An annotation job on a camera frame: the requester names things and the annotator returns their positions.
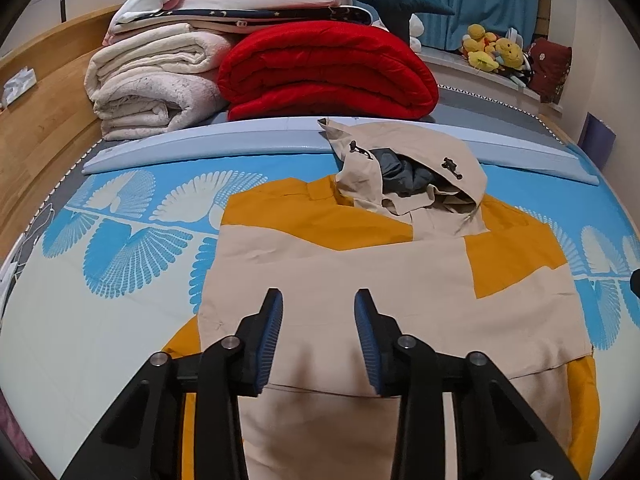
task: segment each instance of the white folded blanket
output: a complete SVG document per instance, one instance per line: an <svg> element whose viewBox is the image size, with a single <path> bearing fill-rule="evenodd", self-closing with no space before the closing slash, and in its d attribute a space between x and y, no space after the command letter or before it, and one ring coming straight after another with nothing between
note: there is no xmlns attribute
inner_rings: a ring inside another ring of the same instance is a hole
<svg viewBox="0 0 640 480"><path fill-rule="evenodd" d="M199 75L133 70L94 93L106 140L142 139L193 126L222 110L217 70Z"/></svg>
<svg viewBox="0 0 640 480"><path fill-rule="evenodd" d="M236 40L229 35L195 30L175 23L146 30L94 54L84 78L89 99L112 77L147 68L178 74L197 74L220 66Z"/></svg>

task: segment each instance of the metal screw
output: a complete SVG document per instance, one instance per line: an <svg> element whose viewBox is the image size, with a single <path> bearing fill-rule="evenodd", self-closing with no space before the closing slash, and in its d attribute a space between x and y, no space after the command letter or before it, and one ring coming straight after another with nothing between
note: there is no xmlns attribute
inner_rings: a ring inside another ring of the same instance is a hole
<svg viewBox="0 0 640 480"><path fill-rule="evenodd" d="M471 354L469 354L469 360L476 366L484 366L487 362L486 355L482 352L471 352Z"/></svg>
<svg viewBox="0 0 640 480"><path fill-rule="evenodd" d="M220 344L222 345L222 348L233 350L234 348L238 347L238 345L240 344L240 340L234 335L228 335L222 341L220 341Z"/></svg>
<svg viewBox="0 0 640 480"><path fill-rule="evenodd" d="M153 366L162 366L169 360L169 356L164 352L156 352L149 358L149 362Z"/></svg>
<svg viewBox="0 0 640 480"><path fill-rule="evenodd" d="M415 346L415 339L410 335L401 335L398 338L398 344L402 348L413 348Z"/></svg>

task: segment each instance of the orange fabric panel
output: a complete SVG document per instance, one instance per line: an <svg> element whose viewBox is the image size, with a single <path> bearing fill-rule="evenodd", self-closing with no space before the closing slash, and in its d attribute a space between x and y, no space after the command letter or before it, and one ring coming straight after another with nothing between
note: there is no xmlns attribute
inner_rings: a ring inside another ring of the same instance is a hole
<svg viewBox="0 0 640 480"><path fill-rule="evenodd" d="M566 371L572 419L572 440L567 454L580 478L588 480L600 427L596 363L592 356L586 356L569 361Z"/></svg>
<svg viewBox="0 0 640 480"><path fill-rule="evenodd" d="M529 225L532 221L537 222L532 216L490 195L484 196L480 203L480 210L482 221L489 231L501 231L511 227Z"/></svg>
<svg viewBox="0 0 640 480"><path fill-rule="evenodd" d="M566 263L548 225L487 195L481 207L489 232L464 237L476 298L500 292L541 267Z"/></svg>
<svg viewBox="0 0 640 480"><path fill-rule="evenodd" d="M167 352L174 359L200 352L198 317L193 316L180 330L178 330L162 351ZM193 428L195 425L195 415L196 394L187 394L184 401L184 423L182 426L181 480L194 480Z"/></svg>
<svg viewBox="0 0 640 480"><path fill-rule="evenodd" d="M333 176L286 178L229 197L222 224L275 229L335 251L412 241L409 224L352 206Z"/></svg>

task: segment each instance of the window sill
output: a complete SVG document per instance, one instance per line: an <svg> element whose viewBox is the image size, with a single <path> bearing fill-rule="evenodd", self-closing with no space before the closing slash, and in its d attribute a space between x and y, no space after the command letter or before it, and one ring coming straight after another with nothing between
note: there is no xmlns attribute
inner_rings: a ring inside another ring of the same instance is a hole
<svg viewBox="0 0 640 480"><path fill-rule="evenodd" d="M504 86L504 90L507 92L511 91L514 94L524 94L526 97L540 102L540 96L533 90L530 90L529 88L521 88L520 86L516 85L516 83L503 76L477 70L469 65L469 63L466 62L463 57L458 56L457 54L444 52L443 50L431 48L430 46L422 46L422 51L420 54L418 54L418 57L427 65L438 65L453 70L458 70L460 72L469 74L470 76L482 78L494 84ZM554 103L546 103L545 105L555 110L558 114L562 114L561 105L557 105Z"/></svg>

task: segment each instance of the pillow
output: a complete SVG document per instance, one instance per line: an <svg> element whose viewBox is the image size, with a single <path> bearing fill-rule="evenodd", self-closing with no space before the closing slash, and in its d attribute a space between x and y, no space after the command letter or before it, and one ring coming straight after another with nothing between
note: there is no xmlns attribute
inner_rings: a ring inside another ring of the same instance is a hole
<svg viewBox="0 0 640 480"><path fill-rule="evenodd" d="M527 53L533 70L529 88L540 94L540 102L558 104L571 68L571 47L539 38Z"/></svg>

